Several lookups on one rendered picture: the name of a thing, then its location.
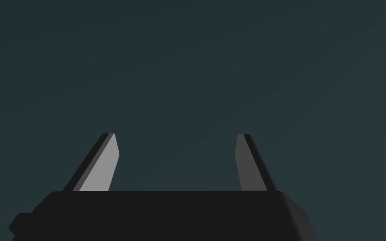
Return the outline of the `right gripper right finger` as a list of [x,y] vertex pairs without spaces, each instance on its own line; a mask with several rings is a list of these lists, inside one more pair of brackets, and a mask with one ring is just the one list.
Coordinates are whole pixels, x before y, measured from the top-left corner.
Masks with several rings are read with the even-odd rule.
[[242,191],[276,190],[250,134],[237,135],[234,157]]

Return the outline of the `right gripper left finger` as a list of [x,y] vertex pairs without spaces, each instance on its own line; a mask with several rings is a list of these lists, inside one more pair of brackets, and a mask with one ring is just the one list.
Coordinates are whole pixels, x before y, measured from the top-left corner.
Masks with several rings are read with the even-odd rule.
[[108,191],[118,159],[116,135],[102,134],[63,191]]

